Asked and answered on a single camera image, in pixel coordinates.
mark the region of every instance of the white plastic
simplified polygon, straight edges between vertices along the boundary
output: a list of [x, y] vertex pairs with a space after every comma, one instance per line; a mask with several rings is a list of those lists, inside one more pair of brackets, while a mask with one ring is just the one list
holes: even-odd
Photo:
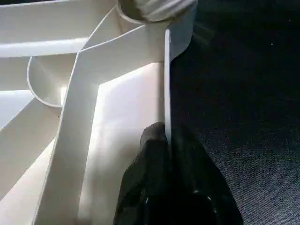
[[52, 140], [0, 201], [0, 224], [31, 225], [53, 149]]
[[[57, 2], [80, 5], [83, 0], [40, 4], [45, 4], [46, 8]], [[41, 169], [37, 175], [41, 178], [45, 173], [44, 184], [36, 182], [32, 190], [34, 200], [24, 202], [31, 214], [19, 218], [35, 225], [112, 224], [121, 177], [139, 151], [142, 131], [154, 122], [165, 121], [166, 132], [170, 132], [170, 90], [166, 81], [169, 81], [171, 60], [188, 46], [194, 13], [195, 9], [174, 22], [143, 24], [127, 21], [111, 7], [103, 20], [95, 25], [76, 57], [63, 49], [55, 52], [62, 53], [60, 55], [31, 58], [27, 88], [30, 87], [36, 99], [25, 108], [30, 109], [30, 114], [22, 110], [7, 127], [11, 130], [24, 127], [20, 134], [29, 131], [24, 138], [28, 137], [31, 145], [29, 141], [22, 141], [23, 137], [18, 137], [22, 146], [32, 148], [36, 142], [43, 145], [24, 152], [20, 152], [22, 146], [18, 145], [14, 147], [16, 151], [7, 155], [12, 164], [22, 158], [30, 160], [18, 165], [20, 169], [4, 164], [13, 179], [7, 187], [0, 185], [2, 192], [7, 192], [16, 183], [53, 138], [56, 137], [56, 141], [47, 171]], [[12, 87], [19, 85], [9, 79], [7, 83]], [[67, 86], [64, 101], [59, 94], [63, 86]], [[37, 118], [39, 113], [42, 113], [40, 119]], [[40, 128], [37, 133], [33, 132], [35, 127]], [[0, 139], [5, 137], [1, 132]], [[14, 145], [11, 137], [6, 135], [6, 140], [3, 139], [3, 143], [7, 143], [4, 147], [7, 152]], [[5, 203], [0, 202], [0, 222], [20, 224], [22, 219], [12, 218], [9, 213], [8, 217], [1, 218], [5, 215], [2, 207], [13, 207], [7, 200], [14, 199], [12, 192], [20, 193], [13, 202], [18, 198], [21, 200], [20, 182], [26, 183], [22, 177], [3, 198]]]
[[27, 57], [0, 58], [0, 200], [55, 137], [58, 129], [60, 110], [45, 107], [29, 94], [28, 61]]
[[0, 6], [0, 57], [76, 53], [113, 0], [51, 0]]
[[30, 58], [27, 83], [40, 102], [50, 107], [62, 107], [75, 58], [76, 54]]

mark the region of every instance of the floor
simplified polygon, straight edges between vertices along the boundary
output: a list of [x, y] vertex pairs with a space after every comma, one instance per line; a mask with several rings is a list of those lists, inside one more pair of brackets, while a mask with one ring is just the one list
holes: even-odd
[[296, 225], [300, 14], [233, 8], [200, 5], [191, 44], [172, 63], [172, 124], [197, 135], [245, 225]]

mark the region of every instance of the black object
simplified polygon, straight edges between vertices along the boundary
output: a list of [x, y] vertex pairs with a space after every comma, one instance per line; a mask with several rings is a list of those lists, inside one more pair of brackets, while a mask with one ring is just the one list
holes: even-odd
[[172, 158], [164, 125], [145, 129], [141, 153], [123, 176], [115, 225], [242, 225], [231, 191], [203, 146], [173, 130]]

